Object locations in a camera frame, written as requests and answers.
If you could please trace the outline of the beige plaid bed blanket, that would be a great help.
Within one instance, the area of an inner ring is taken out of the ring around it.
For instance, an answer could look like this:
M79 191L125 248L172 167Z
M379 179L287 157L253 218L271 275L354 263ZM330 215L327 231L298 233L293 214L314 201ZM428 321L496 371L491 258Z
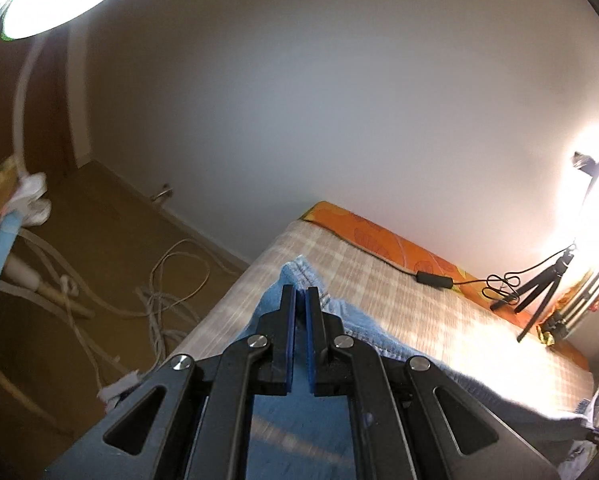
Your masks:
M403 344L542 413L574 411L592 397L593 376L509 322L450 290L414 281L316 224L294 221L254 260L178 350L222 352L248 325L284 263L304 257L328 298L365 312Z

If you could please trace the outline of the light blue denim pants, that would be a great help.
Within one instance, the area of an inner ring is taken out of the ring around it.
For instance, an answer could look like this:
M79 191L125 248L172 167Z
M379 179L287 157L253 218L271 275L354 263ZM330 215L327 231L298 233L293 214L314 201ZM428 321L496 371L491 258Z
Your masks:
M317 271L302 256L283 264L278 281L260 298L249 324L239 334L241 338L255 334L260 318L278 309L286 285L296 289L317 287L322 311L338 316L347 335L370 344L380 356L405 362L418 353L383 330L370 315L341 298L331 297ZM350 431L337 432L344 427L347 414L344 400L317 399L309 393L305 332L300 327L296 335L294 385L290 396L259 396L255 400L246 477L353 479ZM581 401L574 413L553 408L542 413L501 396L441 361L435 365L555 463L562 479L578 478L597 454L593 443L571 438L575 432L591 425L591 407L587 400ZM569 438L562 441L562 436Z

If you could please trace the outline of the large silver tripod legs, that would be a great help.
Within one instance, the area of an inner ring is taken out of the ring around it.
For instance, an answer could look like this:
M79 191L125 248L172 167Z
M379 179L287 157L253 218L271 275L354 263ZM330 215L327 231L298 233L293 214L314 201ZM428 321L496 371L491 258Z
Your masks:
M588 271L565 292L549 316L537 327L539 340L553 347L574 333L588 313L599 309L599 269Z

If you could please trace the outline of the white lamp clamp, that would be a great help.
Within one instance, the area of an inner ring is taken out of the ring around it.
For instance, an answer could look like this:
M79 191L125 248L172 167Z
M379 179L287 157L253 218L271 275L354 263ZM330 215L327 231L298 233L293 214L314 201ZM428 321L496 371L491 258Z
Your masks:
M43 172L22 177L2 214L18 214L22 226L41 226L51 214L51 202L45 198L47 191L47 177Z

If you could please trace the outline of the metal door stopper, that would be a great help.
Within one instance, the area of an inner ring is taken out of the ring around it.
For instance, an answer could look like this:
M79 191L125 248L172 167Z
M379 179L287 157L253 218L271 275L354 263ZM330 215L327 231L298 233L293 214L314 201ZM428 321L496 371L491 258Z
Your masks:
M173 188L165 183L162 188L158 190L158 192L154 193L150 196L150 202L152 204L162 204L165 200L168 200L174 194Z

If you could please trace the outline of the small black tripod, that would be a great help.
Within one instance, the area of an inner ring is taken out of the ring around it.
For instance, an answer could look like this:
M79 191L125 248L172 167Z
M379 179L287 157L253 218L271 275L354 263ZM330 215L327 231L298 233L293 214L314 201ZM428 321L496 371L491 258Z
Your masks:
M499 278L502 288L497 290L497 296L490 305L490 310L498 311L502 307L513 307L514 314L524 312L534 301L541 299L539 306L534 310L531 318L525 323L519 335L516 336L516 341L521 342L531 329L539 321L539 316L546 311L549 302L559 289L562 278L569 266L571 265L576 252L576 245L570 244L555 254L549 256L545 260L536 263L522 271L510 271L503 274ZM536 270L539 266L547 263L555 257L554 263L549 264L537 275L525 283L522 282L522 275L532 270Z

